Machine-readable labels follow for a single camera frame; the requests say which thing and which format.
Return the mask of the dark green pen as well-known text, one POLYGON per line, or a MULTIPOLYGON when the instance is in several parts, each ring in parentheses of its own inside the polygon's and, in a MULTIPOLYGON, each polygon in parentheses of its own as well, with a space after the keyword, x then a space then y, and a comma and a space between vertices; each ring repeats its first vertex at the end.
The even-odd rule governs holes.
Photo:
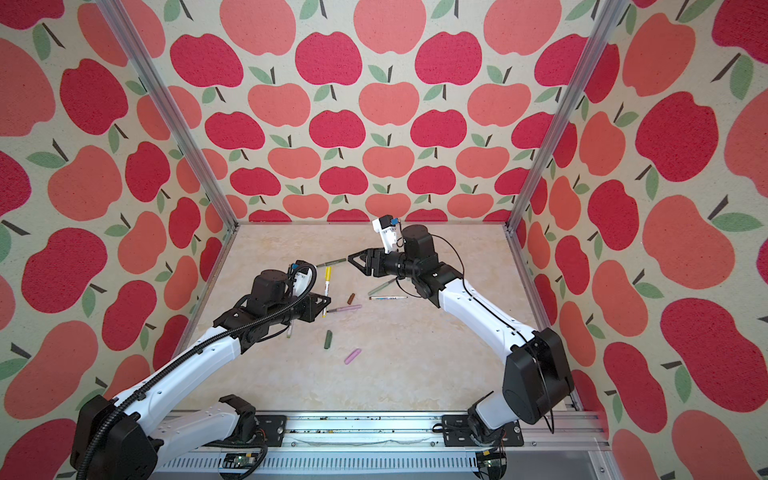
POLYGON ((321 264, 317 264, 317 265, 315 265, 315 268, 318 269, 318 270, 325 269, 325 268, 332 268, 332 267, 335 267, 337 265, 347 263, 347 261, 348 261, 347 258, 336 259, 336 260, 332 260, 332 261, 329 261, 329 262, 324 262, 324 263, 321 263, 321 264))

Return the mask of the pink pen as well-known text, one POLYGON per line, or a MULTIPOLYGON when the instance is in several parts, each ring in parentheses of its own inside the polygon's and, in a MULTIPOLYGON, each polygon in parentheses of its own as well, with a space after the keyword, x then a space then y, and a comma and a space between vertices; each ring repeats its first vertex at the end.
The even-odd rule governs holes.
POLYGON ((351 312, 351 311, 357 311, 362 308, 362 305, 347 305, 342 307, 337 307, 333 309, 328 309, 327 313, 342 313, 342 312, 351 312))

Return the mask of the pink pen cap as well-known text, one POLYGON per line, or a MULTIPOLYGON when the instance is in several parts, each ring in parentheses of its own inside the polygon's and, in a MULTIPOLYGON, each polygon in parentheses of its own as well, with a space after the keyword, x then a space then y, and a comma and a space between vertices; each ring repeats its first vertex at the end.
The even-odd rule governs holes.
POLYGON ((345 359, 344 364, 349 365, 351 362, 353 362, 362 352, 360 348, 354 349, 345 359))

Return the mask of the yellow-tipped white pen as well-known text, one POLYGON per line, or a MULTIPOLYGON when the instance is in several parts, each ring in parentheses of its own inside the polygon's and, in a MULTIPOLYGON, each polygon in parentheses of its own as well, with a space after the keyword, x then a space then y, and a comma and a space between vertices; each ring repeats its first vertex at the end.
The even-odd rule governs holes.
MULTIPOLYGON (((332 276, 332 267, 328 265, 328 266, 325 267, 325 288, 324 288, 324 295, 326 297, 328 297, 328 298, 330 298, 329 293, 330 293, 331 276, 332 276)), ((327 316, 327 311, 328 311, 328 305, 329 304, 330 304, 330 300, 326 303, 326 306, 324 307, 324 309, 322 311, 322 317, 323 318, 325 318, 327 316)))

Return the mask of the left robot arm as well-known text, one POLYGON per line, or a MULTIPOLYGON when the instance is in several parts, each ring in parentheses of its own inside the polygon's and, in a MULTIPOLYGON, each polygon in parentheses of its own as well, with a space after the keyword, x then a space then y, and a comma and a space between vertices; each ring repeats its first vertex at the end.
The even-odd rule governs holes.
POLYGON ((70 464, 79 479, 148 479, 168 461, 210 442, 254 434, 250 406, 227 397, 171 423, 167 415, 217 370, 270 339, 270 328, 313 322, 331 300, 314 292, 314 265, 297 260, 268 269, 249 294, 213 322, 192 346, 113 398, 97 395, 80 410, 70 464))

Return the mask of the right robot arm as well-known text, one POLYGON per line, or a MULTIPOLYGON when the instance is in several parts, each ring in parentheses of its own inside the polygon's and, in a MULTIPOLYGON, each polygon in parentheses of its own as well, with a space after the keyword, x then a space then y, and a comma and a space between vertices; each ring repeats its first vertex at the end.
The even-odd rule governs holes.
POLYGON ((539 331, 517 321, 482 296, 463 267, 439 258, 436 236, 426 226, 402 228, 386 215, 372 227, 382 245, 351 254, 348 261, 366 276, 409 280, 418 297, 462 321, 504 365, 501 388, 468 409, 475 437, 485 442, 509 423, 551 420, 552 409, 575 388, 561 337, 550 328, 539 331))

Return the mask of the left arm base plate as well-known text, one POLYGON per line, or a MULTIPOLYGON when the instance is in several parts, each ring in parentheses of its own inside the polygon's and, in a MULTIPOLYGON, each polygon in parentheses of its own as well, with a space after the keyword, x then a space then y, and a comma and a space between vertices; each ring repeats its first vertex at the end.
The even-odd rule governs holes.
POLYGON ((232 434, 220 443, 225 447, 281 447, 286 432, 285 415, 255 415, 239 420, 232 434))

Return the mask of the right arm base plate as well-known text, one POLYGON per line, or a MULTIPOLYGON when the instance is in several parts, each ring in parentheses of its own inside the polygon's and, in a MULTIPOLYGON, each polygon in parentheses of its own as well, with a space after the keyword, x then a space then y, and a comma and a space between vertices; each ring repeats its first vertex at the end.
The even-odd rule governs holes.
POLYGON ((441 434, 447 447, 522 447, 525 444, 517 421, 492 430, 468 414, 443 415, 433 425, 432 432, 441 434))

